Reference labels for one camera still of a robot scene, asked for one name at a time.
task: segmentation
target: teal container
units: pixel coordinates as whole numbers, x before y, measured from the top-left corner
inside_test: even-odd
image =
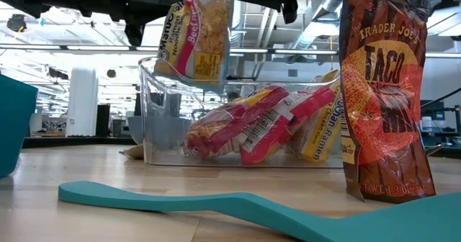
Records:
[[[37,89],[0,75],[0,97],[0,178],[3,178],[16,168],[35,111]]]

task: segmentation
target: taco shell package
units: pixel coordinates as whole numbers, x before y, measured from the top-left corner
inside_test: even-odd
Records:
[[[192,123],[186,133],[184,153],[210,158],[238,151],[258,118],[287,95],[282,87],[267,86],[214,109]]]
[[[155,74],[221,92],[227,76],[233,1],[173,4],[165,19]]]
[[[392,203],[435,195],[419,133],[425,0],[344,0],[339,36],[347,191]]]
[[[323,162],[334,146],[341,128],[342,97],[339,70],[334,69],[324,76],[317,76],[314,83],[328,83],[334,100],[309,117],[287,143],[288,151],[309,162]]]
[[[328,87],[313,94],[306,91],[291,93],[258,119],[241,146],[242,163],[254,165],[273,155],[291,138],[291,127],[303,124],[333,99],[334,94]]]

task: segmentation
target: red noodle package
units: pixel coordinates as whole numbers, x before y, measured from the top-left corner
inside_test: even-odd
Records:
[[[307,118],[334,100],[334,93],[323,87],[309,94],[297,91],[267,110],[256,122],[240,149],[242,163],[253,165],[277,152]]]
[[[184,153],[209,158],[238,151],[259,116],[287,95],[282,87],[267,86],[214,109],[190,126]]]
[[[401,203],[435,195],[419,133],[424,0],[344,0],[341,144],[347,191]]]

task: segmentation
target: wooden table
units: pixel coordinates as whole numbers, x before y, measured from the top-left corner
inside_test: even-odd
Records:
[[[0,179],[0,241],[292,241],[213,212],[135,212],[59,202],[58,185],[77,180],[146,194],[254,192],[330,217],[388,206],[347,195],[339,169],[155,167],[120,155],[118,151],[125,148],[88,145],[23,150],[17,170]],[[430,162],[438,193],[461,191],[461,161],[430,158]]]

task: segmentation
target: beef noodle package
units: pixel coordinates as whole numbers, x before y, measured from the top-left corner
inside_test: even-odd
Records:
[[[419,133],[429,4],[344,0],[339,36],[348,193],[392,203],[435,195]]]
[[[234,0],[183,0],[171,5],[154,71],[222,93],[227,76]]]

